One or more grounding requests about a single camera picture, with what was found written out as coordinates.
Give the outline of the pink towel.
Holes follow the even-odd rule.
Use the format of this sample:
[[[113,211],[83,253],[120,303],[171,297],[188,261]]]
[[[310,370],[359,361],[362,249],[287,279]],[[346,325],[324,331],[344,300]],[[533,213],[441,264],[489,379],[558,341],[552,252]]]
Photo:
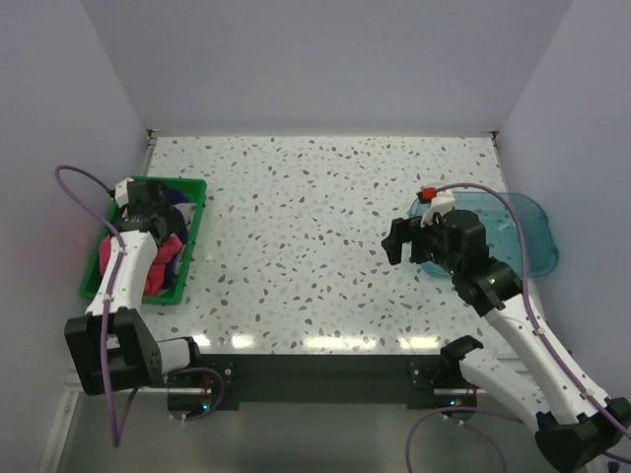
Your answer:
[[[103,275],[107,268],[111,248],[111,235],[101,241],[99,248],[99,268]],[[144,293],[146,297],[158,296],[175,283],[175,260],[179,256],[183,244],[178,235],[171,236],[159,247],[152,262],[145,281]]]

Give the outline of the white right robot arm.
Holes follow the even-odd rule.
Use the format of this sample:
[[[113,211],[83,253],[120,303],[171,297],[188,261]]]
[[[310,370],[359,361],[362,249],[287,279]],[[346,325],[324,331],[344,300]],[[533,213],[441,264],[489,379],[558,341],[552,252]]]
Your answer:
[[[481,342],[463,336],[441,351],[444,383],[468,382],[495,397],[533,432],[539,451],[559,472],[581,469],[628,434],[629,400],[611,397],[573,360],[533,308],[517,273],[491,256],[473,212],[395,219],[382,242],[390,264],[401,262],[405,244],[411,262],[430,261],[451,275],[457,295],[501,335],[529,374],[513,372]]]

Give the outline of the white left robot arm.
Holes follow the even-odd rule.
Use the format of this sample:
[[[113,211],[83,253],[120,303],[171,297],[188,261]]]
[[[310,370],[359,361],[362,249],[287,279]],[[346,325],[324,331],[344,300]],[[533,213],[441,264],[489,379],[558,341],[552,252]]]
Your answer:
[[[169,373],[186,387],[204,377],[193,338],[156,340],[140,310],[145,299],[180,302],[205,190],[199,180],[131,177],[110,191],[114,211],[96,256],[102,278],[84,315],[64,328],[87,394],[159,386]]]

